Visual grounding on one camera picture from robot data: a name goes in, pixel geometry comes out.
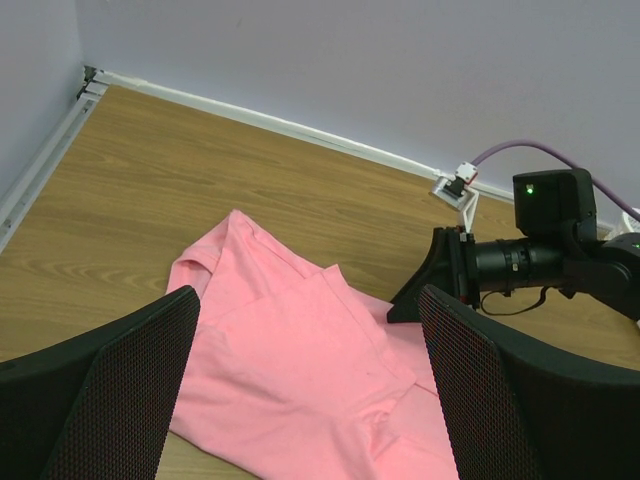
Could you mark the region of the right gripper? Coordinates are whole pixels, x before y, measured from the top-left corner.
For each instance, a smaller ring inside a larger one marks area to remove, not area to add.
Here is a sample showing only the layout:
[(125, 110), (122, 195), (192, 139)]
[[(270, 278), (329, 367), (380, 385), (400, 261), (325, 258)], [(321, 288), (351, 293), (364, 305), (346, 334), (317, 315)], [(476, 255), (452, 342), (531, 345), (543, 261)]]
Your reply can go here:
[(456, 228), (435, 228), (426, 258), (391, 300), (388, 323), (420, 321), (419, 299), (433, 285), (466, 305), (478, 305), (483, 292), (505, 296), (517, 289), (562, 287), (565, 252), (529, 238), (478, 242)]

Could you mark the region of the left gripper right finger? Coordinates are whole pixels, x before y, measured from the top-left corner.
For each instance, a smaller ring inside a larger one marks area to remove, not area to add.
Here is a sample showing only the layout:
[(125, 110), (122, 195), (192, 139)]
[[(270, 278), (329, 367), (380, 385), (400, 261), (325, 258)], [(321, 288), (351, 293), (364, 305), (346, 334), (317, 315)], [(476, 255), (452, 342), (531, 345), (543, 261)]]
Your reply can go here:
[(419, 313), (460, 478), (638, 478), (638, 371), (554, 347), (433, 286)]

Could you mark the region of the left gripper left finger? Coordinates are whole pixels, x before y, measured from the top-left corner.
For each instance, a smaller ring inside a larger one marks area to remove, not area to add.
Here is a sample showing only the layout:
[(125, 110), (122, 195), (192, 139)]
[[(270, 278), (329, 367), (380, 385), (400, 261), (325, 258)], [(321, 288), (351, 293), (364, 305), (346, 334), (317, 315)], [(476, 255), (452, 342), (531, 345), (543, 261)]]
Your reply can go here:
[(183, 286), (2, 362), (2, 478), (155, 478), (199, 311)]

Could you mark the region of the pink t shirt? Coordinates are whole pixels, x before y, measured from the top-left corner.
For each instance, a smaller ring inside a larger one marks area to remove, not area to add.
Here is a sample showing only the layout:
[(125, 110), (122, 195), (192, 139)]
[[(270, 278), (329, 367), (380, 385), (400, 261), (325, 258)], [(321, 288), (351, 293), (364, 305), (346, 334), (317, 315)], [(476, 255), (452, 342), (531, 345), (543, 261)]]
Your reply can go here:
[(423, 332), (240, 211), (173, 263), (201, 312), (173, 433), (263, 479), (454, 479)]

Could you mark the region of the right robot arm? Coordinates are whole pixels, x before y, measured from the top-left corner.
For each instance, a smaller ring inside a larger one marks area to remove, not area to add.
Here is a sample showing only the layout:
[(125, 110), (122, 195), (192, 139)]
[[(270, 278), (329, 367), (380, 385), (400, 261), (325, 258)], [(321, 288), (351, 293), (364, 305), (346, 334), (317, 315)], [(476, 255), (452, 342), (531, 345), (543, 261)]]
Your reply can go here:
[(478, 242), (460, 226), (436, 228), (422, 265), (393, 297), (388, 322), (418, 321), (428, 285), (474, 309), (490, 293), (521, 288), (554, 288), (567, 298), (584, 293), (638, 321), (639, 236), (598, 239), (593, 186), (585, 169), (514, 176), (521, 238)]

